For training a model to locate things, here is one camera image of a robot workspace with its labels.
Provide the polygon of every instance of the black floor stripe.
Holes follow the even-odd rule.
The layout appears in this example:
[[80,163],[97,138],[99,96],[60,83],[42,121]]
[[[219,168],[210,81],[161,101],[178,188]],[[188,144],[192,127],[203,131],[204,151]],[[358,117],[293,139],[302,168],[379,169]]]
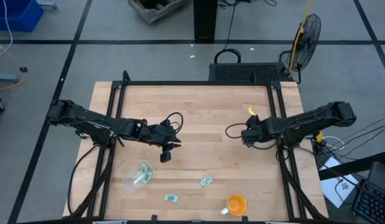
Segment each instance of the black floor stripe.
[[371,27],[371,24],[368,21],[368,18],[366,14],[364,13],[363,7],[361,6],[359,0],[354,0],[354,4],[357,7],[357,10],[359,11],[360,17],[363,20],[364,25],[366,26],[367,32],[371,38],[371,40],[374,42],[375,49],[378,53],[379,58],[381,59],[382,65],[384,65],[385,68],[385,53],[380,45],[380,41],[378,41],[375,32],[373,28]]
[[[67,59],[65,60],[64,67],[62,69],[62,72],[61,72],[61,75],[60,75],[60,78],[59,78],[59,81],[57,84],[57,88],[54,91],[54,95],[52,98],[53,100],[58,100],[59,96],[61,94],[61,90],[62,90],[62,87],[64,85],[65,78],[68,74],[70,64],[71,64],[72,59],[74,57],[75,49],[77,46],[77,41],[79,40],[80,35],[82,33],[83,26],[85,24],[87,14],[88,14],[88,11],[90,10],[91,4],[92,4],[92,0],[88,0],[86,2],[85,9],[83,10],[82,17],[79,21],[79,25],[78,25],[74,40],[73,40],[72,45],[70,47]],[[37,162],[39,160],[40,154],[42,152],[45,138],[47,136],[47,132],[49,131],[49,126],[50,125],[48,124],[47,120],[45,119],[42,130],[40,131],[40,134],[39,134],[39,138],[38,138],[37,143],[35,145],[35,149],[34,149],[34,152],[32,154],[32,157],[31,157],[31,161],[29,162],[28,168],[26,170],[24,180],[22,181],[21,187],[18,191],[16,201],[14,203],[12,210],[11,210],[11,214],[10,214],[10,217],[8,220],[8,223],[10,223],[10,224],[14,224],[17,222],[19,213],[21,212],[22,204],[25,201],[26,193],[28,191],[29,185],[31,184],[33,174],[35,172],[36,165],[37,165]]]
[[[226,44],[227,40],[78,40],[83,45]],[[0,40],[9,44],[10,40]],[[73,44],[74,40],[14,40],[13,44]],[[292,40],[229,40],[229,44],[292,45]],[[318,45],[385,45],[385,40],[319,40]]]

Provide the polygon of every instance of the orange cup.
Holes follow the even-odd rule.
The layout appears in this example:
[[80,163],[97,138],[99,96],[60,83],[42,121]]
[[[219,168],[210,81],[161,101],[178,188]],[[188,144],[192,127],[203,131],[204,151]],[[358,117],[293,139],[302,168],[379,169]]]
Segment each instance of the orange cup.
[[226,202],[226,207],[223,208],[220,213],[225,215],[231,213],[235,216],[241,216],[247,212],[248,203],[242,195],[231,195]]

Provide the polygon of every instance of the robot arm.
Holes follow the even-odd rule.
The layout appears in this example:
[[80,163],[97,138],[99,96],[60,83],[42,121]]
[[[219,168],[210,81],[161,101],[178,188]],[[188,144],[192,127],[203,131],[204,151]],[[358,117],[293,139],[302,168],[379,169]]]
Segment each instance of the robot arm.
[[274,139],[281,139],[284,146],[294,147],[307,135],[330,126],[351,126],[355,121],[356,115],[350,104],[336,101],[288,118],[267,118],[261,121],[257,115],[252,115],[241,137],[243,144],[249,147],[255,142]]
[[162,147],[161,162],[170,161],[170,150],[181,146],[172,143],[181,142],[176,137],[181,127],[175,130],[168,119],[152,125],[147,125],[145,119],[116,119],[87,110],[70,100],[53,101],[46,118],[52,125],[70,126],[88,134],[100,147],[112,147],[114,138],[120,144],[120,139],[124,139]]

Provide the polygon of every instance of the wooden tabletop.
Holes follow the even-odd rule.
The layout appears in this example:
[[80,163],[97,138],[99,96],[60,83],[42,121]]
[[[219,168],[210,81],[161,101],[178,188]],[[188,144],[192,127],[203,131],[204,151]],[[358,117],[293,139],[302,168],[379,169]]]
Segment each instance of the wooden tabletop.
[[[110,87],[110,82],[95,84],[90,110],[106,113]],[[296,83],[282,83],[282,93],[288,116],[303,112]],[[277,102],[277,94],[274,92],[273,95]],[[152,215],[157,215],[159,220],[240,220],[230,214],[221,215],[220,210],[229,196],[241,194],[247,199],[245,215],[249,220],[288,220],[282,176],[275,159],[276,148],[248,148],[241,139],[229,139],[224,133],[228,125],[247,120],[250,106],[260,119],[270,116],[266,87],[127,86],[121,116],[145,118],[148,124],[155,124],[178,111],[184,116],[184,126],[178,134],[183,146],[173,149],[172,160],[162,164],[158,147],[129,141],[123,142],[125,147],[117,144],[105,219],[149,220]],[[175,116],[171,120],[179,121],[179,118]],[[229,133],[237,136],[242,128],[236,126]],[[91,146],[91,140],[82,140],[78,158]],[[301,146],[311,149],[308,140]],[[71,194],[73,209],[92,186],[97,155],[98,150],[87,156],[75,173]],[[314,206],[328,216],[313,155],[297,149],[295,157],[303,191]],[[152,164],[155,173],[149,184],[132,194],[126,190],[123,179],[126,172],[141,161]],[[201,187],[199,181],[209,175],[213,183]],[[294,212],[298,216],[292,188],[291,192]],[[164,201],[167,193],[178,195],[179,202]],[[95,214],[100,197],[101,192],[96,200]]]

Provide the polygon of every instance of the gray floor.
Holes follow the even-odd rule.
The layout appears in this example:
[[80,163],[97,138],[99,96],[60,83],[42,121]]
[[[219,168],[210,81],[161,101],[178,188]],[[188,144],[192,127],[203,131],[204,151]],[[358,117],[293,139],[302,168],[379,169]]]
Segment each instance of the gray floor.
[[[14,32],[15,39],[72,40],[87,0],[56,0],[58,11],[45,9],[34,32]],[[360,1],[379,40],[385,40],[385,0]],[[231,39],[292,40],[307,1],[262,0],[239,4]],[[216,39],[226,39],[232,8],[219,9]],[[371,40],[353,0],[317,0],[311,12],[321,17],[321,40]],[[193,7],[152,25],[146,24],[125,0],[93,0],[82,40],[193,39]],[[0,39],[8,39],[0,31]],[[118,80],[128,70],[132,80],[207,80],[208,66],[223,45],[78,45],[61,98],[88,106],[96,81]],[[243,62],[274,62],[289,45],[230,45]],[[11,52],[29,68],[25,84],[0,93],[6,110],[0,114],[0,223],[11,208],[37,141],[44,116],[69,52],[69,45],[15,44]],[[222,55],[219,62],[234,62]],[[19,73],[7,55],[0,72]],[[358,116],[349,128],[330,128],[326,135],[342,138],[385,117],[385,69],[373,45],[319,45],[302,72],[300,94],[305,110],[329,101],[350,102]],[[340,153],[364,142],[350,143]],[[60,218],[69,175],[80,139],[73,130],[51,127],[19,222]],[[350,154],[361,158],[385,151],[385,132]]]

